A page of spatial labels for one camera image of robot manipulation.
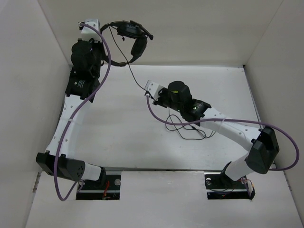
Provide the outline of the black headphones with cable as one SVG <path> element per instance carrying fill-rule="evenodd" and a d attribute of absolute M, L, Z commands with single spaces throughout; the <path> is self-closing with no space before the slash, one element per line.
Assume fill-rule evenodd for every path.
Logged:
<path fill-rule="evenodd" d="M 100 32 L 102 33 L 104 30 L 112 28 L 114 28 L 117 34 L 122 37 L 122 40 L 125 40 L 126 37 L 135 39 L 135 42 L 131 49 L 131 55 L 133 56 L 131 59 L 126 59 L 124 62 L 116 62 L 112 60 L 110 56 L 104 55 L 104 61 L 110 63 L 112 66 L 115 67 L 130 66 L 130 64 L 140 58 L 143 52 L 145 51 L 145 48 L 147 46 L 147 39 L 153 39 L 153 35 L 151 33 L 149 33 L 141 24 L 132 20 L 114 21 L 111 23 L 104 24 L 104 26 L 100 28 Z M 169 132 L 177 132 L 180 138 L 184 140 L 189 140 L 190 138 L 183 137 L 180 133 L 180 129 L 184 129 L 186 131 L 195 131 L 196 133 L 198 133 L 200 138 L 197 138 L 197 141 L 211 138 L 216 133 L 215 131 L 212 131 L 210 135 L 206 135 L 205 131 L 199 130 L 192 125 L 189 125 L 189 128 L 186 128 L 185 126 L 181 126 L 179 128 L 177 126 L 174 126 L 173 129 L 170 129 L 167 124 L 165 124 L 165 128 Z"/>

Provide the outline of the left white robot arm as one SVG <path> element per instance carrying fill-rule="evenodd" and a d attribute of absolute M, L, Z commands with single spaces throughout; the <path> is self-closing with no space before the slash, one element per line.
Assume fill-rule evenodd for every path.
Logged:
<path fill-rule="evenodd" d="M 39 152 L 36 163 L 49 175 L 54 174 L 58 156 L 57 176 L 79 181 L 88 171 L 84 161 L 74 159 L 76 140 L 84 116 L 93 103 L 92 94 L 100 85 L 100 68 L 105 54 L 102 42 L 79 39 L 72 46 L 72 69 L 65 90 L 64 106 L 55 134 L 45 152 Z"/>

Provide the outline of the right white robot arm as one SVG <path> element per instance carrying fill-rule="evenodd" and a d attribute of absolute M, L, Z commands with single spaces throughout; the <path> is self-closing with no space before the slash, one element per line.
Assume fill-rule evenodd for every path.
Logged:
<path fill-rule="evenodd" d="M 171 82 L 167 87 L 149 80 L 145 86 L 154 105 L 179 112 L 187 122 L 213 130 L 242 146 L 246 155 L 230 161 L 222 170 L 220 182 L 231 187 L 240 178 L 256 172 L 266 174 L 279 152 L 273 128 L 256 127 L 229 121 L 227 116 L 210 104 L 194 99 L 190 89 L 182 81 Z"/>

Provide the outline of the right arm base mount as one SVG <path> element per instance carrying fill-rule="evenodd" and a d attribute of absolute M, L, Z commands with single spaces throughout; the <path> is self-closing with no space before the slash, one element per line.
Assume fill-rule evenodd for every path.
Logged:
<path fill-rule="evenodd" d="M 253 182 L 247 176 L 231 180 L 218 172 L 207 172 L 204 178 L 209 200 L 252 200 L 256 195 Z"/>

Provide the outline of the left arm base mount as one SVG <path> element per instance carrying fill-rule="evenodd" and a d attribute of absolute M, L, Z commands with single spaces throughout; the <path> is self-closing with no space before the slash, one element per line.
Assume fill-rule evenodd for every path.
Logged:
<path fill-rule="evenodd" d="M 106 171 L 102 186 L 95 181 L 84 181 L 83 187 L 78 185 L 76 200 L 119 200 L 121 187 L 121 171 Z"/>

